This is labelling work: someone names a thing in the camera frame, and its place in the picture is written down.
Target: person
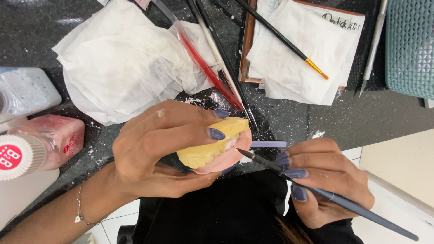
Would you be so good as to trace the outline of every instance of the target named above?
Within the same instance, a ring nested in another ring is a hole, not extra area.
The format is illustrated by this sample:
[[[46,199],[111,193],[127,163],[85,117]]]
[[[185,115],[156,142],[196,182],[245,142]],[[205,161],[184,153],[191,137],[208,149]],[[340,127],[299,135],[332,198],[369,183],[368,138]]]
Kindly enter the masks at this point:
[[[278,155],[277,163],[287,165],[285,174],[295,182],[286,216],[279,207],[286,181],[269,170],[214,182],[221,172],[182,174],[158,162],[215,143],[221,132],[207,126],[228,114],[174,100],[150,107],[121,129],[112,145],[114,162],[24,219],[0,244],[71,243],[139,197],[158,199],[158,207],[152,219],[139,216],[135,243],[362,243],[351,228],[356,214],[301,186],[373,207],[367,175],[331,139],[297,143]],[[79,193],[82,218],[75,221]]]

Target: white paper towel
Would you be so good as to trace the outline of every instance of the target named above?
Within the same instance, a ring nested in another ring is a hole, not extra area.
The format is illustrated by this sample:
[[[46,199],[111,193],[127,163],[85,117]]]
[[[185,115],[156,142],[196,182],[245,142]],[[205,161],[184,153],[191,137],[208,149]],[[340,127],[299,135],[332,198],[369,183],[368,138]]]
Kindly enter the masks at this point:
[[[186,31],[198,52],[219,70],[191,25],[193,34]],[[212,87],[174,35],[127,0],[110,1],[53,50],[71,100],[104,125],[125,122],[182,90],[192,94]]]
[[[291,0],[284,0],[268,21],[329,79],[325,80],[274,34],[264,30],[259,33],[247,55],[250,67],[264,77],[260,88],[264,88],[270,98],[331,105],[339,86],[335,77],[355,34],[324,21]]]

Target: teal plastic basket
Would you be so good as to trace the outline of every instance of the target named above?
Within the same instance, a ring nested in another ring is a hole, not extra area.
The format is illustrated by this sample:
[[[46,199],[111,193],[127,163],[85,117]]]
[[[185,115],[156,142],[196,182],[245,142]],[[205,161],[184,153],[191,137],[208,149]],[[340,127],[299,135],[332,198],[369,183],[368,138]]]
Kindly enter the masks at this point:
[[[387,86],[434,99],[434,0],[389,0],[386,18]]]

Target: white bottle cap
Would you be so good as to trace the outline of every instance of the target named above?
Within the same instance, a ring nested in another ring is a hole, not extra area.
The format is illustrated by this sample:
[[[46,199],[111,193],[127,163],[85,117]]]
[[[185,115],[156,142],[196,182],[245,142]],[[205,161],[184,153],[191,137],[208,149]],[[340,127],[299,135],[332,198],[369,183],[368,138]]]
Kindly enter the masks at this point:
[[[0,135],[0,181],[30,175],[46,158],[44,144],[26,134]]]

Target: woman's right hand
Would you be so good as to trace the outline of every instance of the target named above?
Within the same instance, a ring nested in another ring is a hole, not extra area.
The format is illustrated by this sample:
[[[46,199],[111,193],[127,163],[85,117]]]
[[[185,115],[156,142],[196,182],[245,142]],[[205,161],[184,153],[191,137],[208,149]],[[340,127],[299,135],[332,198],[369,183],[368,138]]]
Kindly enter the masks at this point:
[[[224,139],[222,132],[207,126],[228,115],[166,100],[130,119],[112,146],[119,190],[133,197],[178,198],[210,186],[220,172],[182,174],[158,161],[181,149]]]
[[[375,198],[368,189],[368,175],[358,169],[341,152],[335,141],[316,138],[296,143],[277,156],[277,164],[287,165],[284,172],[295,183],[291,197],[300,219],[309,228],[358,216],[303,185],[340,194],[371,209]]]

